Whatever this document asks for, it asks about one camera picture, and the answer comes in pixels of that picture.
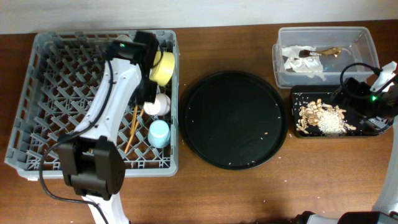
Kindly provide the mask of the pink plastic cup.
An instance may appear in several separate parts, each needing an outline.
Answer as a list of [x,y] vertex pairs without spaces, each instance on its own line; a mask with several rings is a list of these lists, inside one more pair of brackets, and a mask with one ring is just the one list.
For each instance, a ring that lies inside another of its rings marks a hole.
[[170,111],[170,109],[171,100],[164,93],[156,94],[156,98],[153,103],[144,103],[144,112],[152,116],[164,116]]

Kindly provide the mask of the wooden chopstick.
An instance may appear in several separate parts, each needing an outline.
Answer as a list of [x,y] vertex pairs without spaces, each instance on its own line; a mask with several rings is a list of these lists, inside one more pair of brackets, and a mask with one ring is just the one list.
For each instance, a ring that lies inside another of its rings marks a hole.
[[130,130],[131,137],[134,134],[134,127],[135,127],[136,118],[137,118],[137,111],[138,111],[138,105],[135,105],[134,112],[133,112],[133,117],[132,117],[132,123],[131,123],[131,130]]
[[[140,112],[139,114],[137,114],[137,117],[138,117],[138,116],[139,116],[139,117],[142,117],[143,114],[144,114],[144,109],[142,108],[142,109],[141,109],[141,112]],[[125,150],[124,150],[124,152],[125,152],[126,154],[127,154],[128,151],[129,151],[129,147],[130,147],[130,145],[131,145],[131,143],[132,143],[132,140],[133,140],[133,138],[134,138],[136,129],[137,129],[137,127],[138,127],[138,124],[139,124],[139,122],[137,121],[137,118],[136,118],[136,123],[135,123],[135,127],[134,127],[134,134],[133,134],[132,137],[131,137],[131,135],[130,135],[129,140],[128,140],[127,145],[126,145],[126,148],[125,148]]]

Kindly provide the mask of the yellow bowl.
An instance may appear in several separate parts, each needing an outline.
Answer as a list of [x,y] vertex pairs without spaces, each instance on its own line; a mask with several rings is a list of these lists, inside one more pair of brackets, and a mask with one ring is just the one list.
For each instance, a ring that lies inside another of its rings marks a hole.
[[159,86],[166,86],[171,80],[175,68],[175,57],[172,52],[158,51],[154,59],[154,68],[149,79]]

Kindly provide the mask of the white rice pile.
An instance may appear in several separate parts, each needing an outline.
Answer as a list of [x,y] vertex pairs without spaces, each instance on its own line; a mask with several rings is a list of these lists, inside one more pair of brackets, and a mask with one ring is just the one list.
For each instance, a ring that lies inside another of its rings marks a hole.
[[319,130],[326,136],[339,136],[346,133],[343,120],[336,111],[323,111],[319,116]]

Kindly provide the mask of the blue plastic cup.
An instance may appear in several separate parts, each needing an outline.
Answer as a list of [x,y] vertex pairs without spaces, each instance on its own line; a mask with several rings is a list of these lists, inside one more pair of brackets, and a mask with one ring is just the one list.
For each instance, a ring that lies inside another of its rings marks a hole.
[[170,128],[163,120],[153,121],[149,127],[148,142],[156,148],[164,148],[170,143]]

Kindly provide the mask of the gold snack wrapper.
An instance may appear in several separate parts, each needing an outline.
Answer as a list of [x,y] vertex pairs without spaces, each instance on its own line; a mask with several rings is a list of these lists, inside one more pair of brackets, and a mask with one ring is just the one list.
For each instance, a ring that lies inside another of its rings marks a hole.
[[342,47],[333,47],[330,49],[319,50],[319,51],[301,50],[298,53],[298,56],[300,58],[319,57],[319,56],[328,56],[328,55],[334,55],[335,57],[337,57],[341,53],[342,50],[343,50]]

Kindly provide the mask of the brown food scraps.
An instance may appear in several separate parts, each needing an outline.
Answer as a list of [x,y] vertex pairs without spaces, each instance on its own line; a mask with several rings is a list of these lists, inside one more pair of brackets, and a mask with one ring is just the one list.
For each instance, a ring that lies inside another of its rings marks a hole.
[[322,100],[319,98],[317,101],[311,101],[306,106],[301,106],[298,115],[299,119],[296,123],[296,130],[302,132],[306,135],[315,134],[314,131],[309,131],[309,128],[315,128],[320,134],[323,134],[318,127],[319,116],[320,113],[323,111],[336,111],[340,114],[340,118],[343,120],[343,124],[345,126],[346,133],[348,131],[355,131],[357,130],[356,126],[348,124],[345,120],[345,112],[343,108],[339,106],[332,106],[326,103],[323,103]]

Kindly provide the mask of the white tissue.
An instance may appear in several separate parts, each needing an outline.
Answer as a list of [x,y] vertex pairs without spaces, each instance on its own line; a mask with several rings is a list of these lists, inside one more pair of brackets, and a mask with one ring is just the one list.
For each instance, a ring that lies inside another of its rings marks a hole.
[[310,78],[317,76],[323,81],[326,80],[323,74],[323,65],[319,56],[299,57],[301,50],[315,51],[315,47],[294,45],[282,48],[282,56],[286,57],[284,68],[293,70],[295,73],[309,73]]

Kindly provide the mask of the grey round plate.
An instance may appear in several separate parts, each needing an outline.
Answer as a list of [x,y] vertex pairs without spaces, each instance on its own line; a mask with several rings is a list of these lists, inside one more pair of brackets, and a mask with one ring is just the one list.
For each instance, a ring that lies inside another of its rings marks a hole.
[[119,35],[116,40],[122,41],[122,42],[132,42],[132,39],[128,35]]

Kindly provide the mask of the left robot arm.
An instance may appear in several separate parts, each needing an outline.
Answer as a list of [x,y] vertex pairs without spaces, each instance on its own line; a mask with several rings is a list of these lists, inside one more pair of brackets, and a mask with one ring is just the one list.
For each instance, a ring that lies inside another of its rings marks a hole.
[[112,41],[88,112],[55,145],[66,185],[82,197],[79,203],[89,206],[96,223],[129,223],[119,194],[126,168],[116,143],[131,98],[136,104],[155,99],[157,85],[149,77],[160,62],[158,47],[155,35],[143,31],[129,41]]

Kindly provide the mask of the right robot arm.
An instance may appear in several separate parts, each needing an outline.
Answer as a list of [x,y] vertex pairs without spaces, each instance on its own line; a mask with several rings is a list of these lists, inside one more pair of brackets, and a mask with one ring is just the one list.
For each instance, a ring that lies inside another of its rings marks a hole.
[[[336,134],[322,133],[299,104],[292,108],[294,121],[308,132],[296,132],[298,177],[288,213],[355,214],[355,223],[371,213],[397,213],[397,119],[381,113],[380,98],[337,103],[346,111],[345,129]],[[355,110],[347,110],[351,105]]]

